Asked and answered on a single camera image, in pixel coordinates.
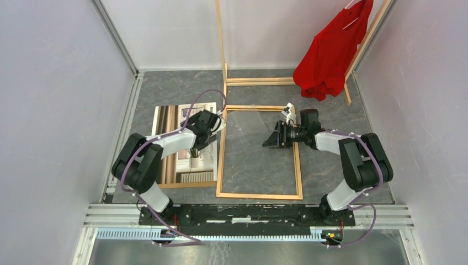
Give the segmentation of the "wooden picture frame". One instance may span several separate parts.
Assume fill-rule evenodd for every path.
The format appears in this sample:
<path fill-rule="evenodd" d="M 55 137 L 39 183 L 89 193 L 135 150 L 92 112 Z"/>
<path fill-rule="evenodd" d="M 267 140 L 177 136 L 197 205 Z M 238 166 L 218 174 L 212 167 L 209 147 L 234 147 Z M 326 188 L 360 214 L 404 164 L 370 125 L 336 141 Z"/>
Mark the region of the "wooden picture frame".
<path fill-rule="evenodd" d="M 230 105 L 228 104 L 222 112 L 222 117 L 227 121 L 229 111 L 257 111 L 257 112 L 281 112 L 285 106 L 277 105 Z M 218 157 L 218 170 L 216 181 L 216 197 L 217 198 L 232 198 L 232 199 L 269 199 L 269 200 L 303 200 L 302 176 L 300 168 L 300 153 L 299 144 L 293 143 L 292 151 L 294 155 L 294 171 L 295 171 L 295 195 L 286 194 L 247 194 L 247 193 L 224 193 L 222 191 L 224 177 L 224 156 L 225 156 L 225 138 L 226 130 L 223 129 L 220 137 L 220 148 Z"/>

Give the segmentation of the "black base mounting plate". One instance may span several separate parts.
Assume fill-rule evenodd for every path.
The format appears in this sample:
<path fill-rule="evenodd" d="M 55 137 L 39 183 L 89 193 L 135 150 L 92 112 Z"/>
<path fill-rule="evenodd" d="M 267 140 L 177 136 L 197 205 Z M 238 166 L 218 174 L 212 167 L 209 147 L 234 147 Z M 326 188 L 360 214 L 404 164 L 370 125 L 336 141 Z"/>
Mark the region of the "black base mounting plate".
<path fill-rule="evenodd" d="M 176 204 L 160 213 L 189 236 L 296 236 L 311 227 L 356 224 L 350 210 L 338 212 L 305 204 Z"/>

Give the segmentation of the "wooden clothes rack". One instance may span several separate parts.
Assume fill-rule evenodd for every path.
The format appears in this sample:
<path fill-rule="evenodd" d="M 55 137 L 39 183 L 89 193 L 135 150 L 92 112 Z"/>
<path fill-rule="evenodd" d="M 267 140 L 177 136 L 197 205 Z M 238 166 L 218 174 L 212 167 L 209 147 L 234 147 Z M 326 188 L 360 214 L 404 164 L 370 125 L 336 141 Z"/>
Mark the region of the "wooden clothes rack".
<path fill-rule="evenodd" d="M 227 8 L 240 8 L 232 23 L 222 25 L 216 16 L 219 34 L 227 33 L 228 48 L 241 68 L 296 69 L 314 37 L 351 1 L 227 1 Z M 345 74 L 340 94 L 351 103 L 346 81 L 390 6 L 390 1 L 374 1 L 363 41 Z M 293 73 L 287 77 L 231 78 L 222 62 L 225 87 L 296 85 Z"/>

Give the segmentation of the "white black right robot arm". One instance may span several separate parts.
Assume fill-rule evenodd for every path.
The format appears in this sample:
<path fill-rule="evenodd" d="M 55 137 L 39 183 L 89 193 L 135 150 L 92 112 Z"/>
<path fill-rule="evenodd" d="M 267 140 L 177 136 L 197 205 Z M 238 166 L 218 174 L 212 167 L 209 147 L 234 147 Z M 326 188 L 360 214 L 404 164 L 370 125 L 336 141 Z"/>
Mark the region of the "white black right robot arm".
<path fill-rule="evenodd" d="M 322 198 L 318 207 L 318 216 L 323 224 L 335 224 L 341 214 L 352 209 L 351 205 L 358 198 L 367 196 L 393 179 L 393 169 L 376 134 L 358 135 L 325 129 L 319 121 L 317 109 L 301 110 L 299 125 L 293 121 L 295 115 L 290 107 L 283 109 L 282 114 L 286 119 L 277 121 L 263 147 L 290 148 L 297 142 L 341 158 L 344 179 Z"/>

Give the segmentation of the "aluminium rail frame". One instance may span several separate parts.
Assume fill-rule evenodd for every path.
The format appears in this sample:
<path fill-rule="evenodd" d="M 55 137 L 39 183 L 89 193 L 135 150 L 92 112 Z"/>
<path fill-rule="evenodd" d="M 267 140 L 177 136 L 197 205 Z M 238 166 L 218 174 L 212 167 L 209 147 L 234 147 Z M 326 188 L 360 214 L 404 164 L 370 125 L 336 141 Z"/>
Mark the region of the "aluminium rail frame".
<path fill-rule="evenodd" d="M 361 230 L 363 238 L 373 231 L 397 230 L 409 264 L 423 264 L 418 238 L 409 209 L 397 204 L 351 205 L 356 224 L 340 227 L 345 230 Z M 336 233 L 338 227 L 311 227 L 307 235 L 296 236 L 189 236 L 175 226 L 158 220 L 145 205 L 141 209 L 129 204 L 91 204 L 83 224 L 74 264 L 89 264 L 92 248 L 97 239 L 147 240 L 161 247 L 202 245 L 207 242 L 320 242 Z"/>

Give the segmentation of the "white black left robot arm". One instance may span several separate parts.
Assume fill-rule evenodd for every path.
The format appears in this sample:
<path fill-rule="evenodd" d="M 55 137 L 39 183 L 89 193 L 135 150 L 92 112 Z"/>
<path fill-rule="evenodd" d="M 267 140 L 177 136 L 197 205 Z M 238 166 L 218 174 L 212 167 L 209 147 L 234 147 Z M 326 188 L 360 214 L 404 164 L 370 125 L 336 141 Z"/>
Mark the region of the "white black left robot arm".
<path fill-rule="evenodd" d="M 181 126 L 162 135 L 145 137 L 130 135 L 111 167 L 111 175 L 120 181 L 121 188 L 134 192 L 152 210 L 152 217 L 160 225 L 173 219 L 172 200 L 164 194 L 158 182 L 162 178 L 163 159 L 184 151 L 190 158 L 199 157 L 212 145 L 217 133 L 225 127 L 219 113 L 202 110 L 186 118 Z"/>

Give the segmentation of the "red t-shirt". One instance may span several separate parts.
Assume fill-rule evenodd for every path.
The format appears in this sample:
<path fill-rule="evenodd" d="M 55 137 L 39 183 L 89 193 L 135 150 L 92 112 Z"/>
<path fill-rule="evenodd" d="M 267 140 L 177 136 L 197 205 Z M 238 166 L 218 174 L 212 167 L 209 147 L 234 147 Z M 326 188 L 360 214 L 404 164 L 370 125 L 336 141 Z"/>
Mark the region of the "red t-shirt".
<path fill-rule="evenodd" d="M 323 101 L 336 97 L 344 89 L 345 74 L 358 45 L 366 34 L 368 23 L 343 31 L 343 9 L 313 39 L 307 53 L 293 72 L 301 88 L 300 95 Z"/>

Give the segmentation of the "white clothes hanger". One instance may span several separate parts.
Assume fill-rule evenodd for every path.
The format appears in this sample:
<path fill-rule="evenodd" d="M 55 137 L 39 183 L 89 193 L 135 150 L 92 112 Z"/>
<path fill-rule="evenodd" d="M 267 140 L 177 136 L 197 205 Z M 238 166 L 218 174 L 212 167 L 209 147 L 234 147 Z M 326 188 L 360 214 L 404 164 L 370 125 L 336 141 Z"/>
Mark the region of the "white clothes hanger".
<path fill-rule="evenodd" d="M 350 31 L 353 28 L 362 27 L 362 24 L 366 26 L 373 5 L 374 1 L 372 0 L 351 1 L 343 9 L 344 22 L 342 30 Z"/>

